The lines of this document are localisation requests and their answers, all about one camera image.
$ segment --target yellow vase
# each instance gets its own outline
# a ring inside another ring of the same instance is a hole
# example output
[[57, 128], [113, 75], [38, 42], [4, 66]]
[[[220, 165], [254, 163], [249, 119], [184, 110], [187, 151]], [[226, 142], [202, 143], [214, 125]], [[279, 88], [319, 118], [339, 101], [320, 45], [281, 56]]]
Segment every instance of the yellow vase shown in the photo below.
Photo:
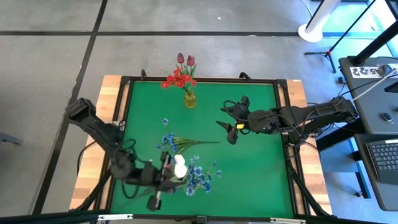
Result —
[[189, 90], [189, 92], [185, 92], [184, 102], [187, 108], [194, 108], [197, 104], [197, 96], [193, 90]]

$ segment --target wooden table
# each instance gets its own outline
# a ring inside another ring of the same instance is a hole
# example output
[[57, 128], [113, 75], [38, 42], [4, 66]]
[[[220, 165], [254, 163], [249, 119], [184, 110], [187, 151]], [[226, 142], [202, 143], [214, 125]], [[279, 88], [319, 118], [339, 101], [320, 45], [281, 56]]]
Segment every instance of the wooden table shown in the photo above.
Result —
[[[96, 104], [96, 114], [104, 122], [112, 122], [114, 117], [114, 108], [121, 86], [122, 76], [120, 75], [105, 75], [101, 90], [99, 92], [98, 101]], [[290, 103], [293, 106], [305, 107], [307, 101], [305, 99], [304, 89], [301, 80], [287, 80]], [[124, 91], [119, 114], [116, 114], [116, 121], [120, 121], [123, 116], [124, 107], [127, 99], [127, 91]], [[279, 88], [279, 94], [281, 98], [281, 105], [284, 106], [284, 92], [282, 88]], [[92, 138], [88, 137], [87, 144], [91, 143]], [[315, 143], [314, 138], [309, 138], [307, 142], [312, 144]], [[303, 145], [300, 150], [301, 165], [303, 175], [305, 179], [305, 185], [315, 198], [315, 200], [322, 206], [322, 208], [331, 214], [331, 207], [328, 198], [328, 192], [326, 190], [325, 180], [323, 178], [322, 167], [320, 164], [319, 154], [314, 148]], [[104, 151], [97, 144], [94, 144], [88, 148], [81, 160], [80, 171], [76, 180], [75, 190], [73, 192], [72, 201], [70, 208], [76, 208], [79, 206], [84, 199], [94, 189], [100, 178], [101, 168], [104, 161]], [[100, 208], [105, 208], [106, 197], [109, 190], [109, 181], [103, 190], [101, 196]], [[303, 200], [300, 193], [300, 189], [295, 184], [295, 193], [297, 201], [297, 210], [299, 214], [304, 214]]]

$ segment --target green mat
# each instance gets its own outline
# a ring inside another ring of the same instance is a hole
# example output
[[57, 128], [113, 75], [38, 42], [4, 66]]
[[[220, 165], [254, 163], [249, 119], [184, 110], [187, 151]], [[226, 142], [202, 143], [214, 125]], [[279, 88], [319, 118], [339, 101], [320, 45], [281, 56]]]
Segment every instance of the green mat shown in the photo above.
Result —
[[[131, 104], [127, 116], [124, 140], [137, 140], [137, 155], [152, 159], [160, 166], [161, 144], [167, 132], [162, 124], [168, 118], [168, 131], [194, 140], [220, 141], [219, 144], [201, 144], [187, 149], [183, 156], [189, 164], [190, 158], [199, 156], [199, 166], [222, 170], [221, 178], [213, 175], [212, 190], [203, 189], [195, 195], [186, 196], [179, 188], [175, 194], [162, 194], [162, 208], [152, 212], [146, 208], [148, 195], [132, 200], [126, 199], [121, 182], [114, 186], [112, 213], [141, 215], [206, 215], [219, 217], [280, 217], [292, 218], [293, 211], [287, 182], [284, 153], [280, 134], [240, 134], [236, 145], [226, 140], [225, 129], [215, 121], [234, 123], [226, 113], [220, 111], [224, 100], [240, 101], [249, 97], [250, 110], [266, 110], [276, 107], [272, 85], [199, 83], [195, 88], [197, 106], [188, 109], [183, 103], [183, 90], [160, 88], [160, 82], [134, 82]], [[132, 195], [135, 186], [127, 185]], [[146, 188], [141, 187], [141, 194]]]

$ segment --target black desk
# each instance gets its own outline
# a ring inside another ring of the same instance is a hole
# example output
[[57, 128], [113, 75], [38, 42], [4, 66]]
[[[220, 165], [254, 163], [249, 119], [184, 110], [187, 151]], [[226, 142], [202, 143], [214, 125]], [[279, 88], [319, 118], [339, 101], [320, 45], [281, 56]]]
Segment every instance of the black desk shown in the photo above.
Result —
[[[348, 58], [339, 59], [341, 72], [343, 73], [348, 88], [350, 90], [364, 83], [376, 80], [377, 78], [354, 78], [350, 67], [352, 65]], [[391, 58], [369, 58], [365, 63], [365, 67], [376, 67], [377, 65], [387, 63], [398, 63], [398, 60]], [[339, 129], [331, 134], [317, 140], [319, 150], [324, 150], [341, 141], [352, 138], [354, 134], [397, 134], [398, 135], [398, 93], [386, 93], [385, 87], [398, 82], [398, 78], [388, 78], [380, 83], [377, 87], [356, 100], [355, 106], [359, 113], [359, 119], [354, 123], [347, 124], [344, 129]], [[351, 92], [352, 97], [356, 97], [372, 84], [359, 88]], [[390, 124], [381, 118], [382, 113], [389, 113], [395, 120], [394, 124]]]
[[380, 208], [385, 211], [398, 211], [398, 185], [382, 184], [377, 180], [372, 160], [368, 149], [366, 148], [367, 142], [381, 141], [391, 138], [398, 138], [398, 136], [368, 134], [354, 135], [359, 155], [361, 156], [366, 172], [368, 173], [369, 180]]

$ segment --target concrete floor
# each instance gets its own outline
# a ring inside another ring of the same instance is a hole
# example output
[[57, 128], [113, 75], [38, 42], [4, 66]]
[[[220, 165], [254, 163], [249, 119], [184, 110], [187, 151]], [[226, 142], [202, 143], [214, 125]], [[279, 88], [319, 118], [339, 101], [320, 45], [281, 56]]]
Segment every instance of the concrete floor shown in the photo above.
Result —
[[[315, 12], [319, 3], [308, 3]], [[29, 3], [3, 0], [0, 1], [0, 31], [91, 31], [100, 5], [101, 0], [31, 0]], [[325, 31], [344, 32], [365, 7], [365, 4], [342, 3]], [[99, 30], [295, 32], [309, 18], [305, 6], [296, 0], [113, 0], [108, 2]], [[374, 26], [369, 13], [354, 31], [377, 32]], [[89, 38], [0, 35], [0, 130], [24, 140], [21, 146], [0, 145], [2, 217], [29, 211]], [[195, 56], [199, 64], [198, 77], [237, 77], [245, 71], [253, 78], [301, 79], [307, 100], [319, 103], [337, 95], [341, 85], [336, 80], [341, 74], [331, 72], [326, 58], [303, 53], [325, 51], [335, 41], [336, 38], [324, 38], [310, 44], [299, 37], [101, 36], [96, 38], [79, 97], [95, 102], [103, 75], [138, 75], [142, 68], [149, 75], [168, 75], [175, 55], [183, 52]], [[335, 63], [340, 57], [357, 54], [370, 42], [343, 40], [333, 51]], [[389, 56], [390, 52], [383, 47], [375, 55]], [[69, 127], [44, 206], [45, 213], [68, 209], [76, 179], [76, 157], [85, 141], [86, 135], [81, 130]], [[349, 192], [338, 191], [335, 186], [349, 178], [325, 177], [335, 215], [379, 222], [390, 222], [396, 217], [394, 212], [361, 215], [378, 207], [375, 200], [355, 200], [362, 205], [361, 209], [355, 209], [355, 215], [341, 209], [354, 199]]]

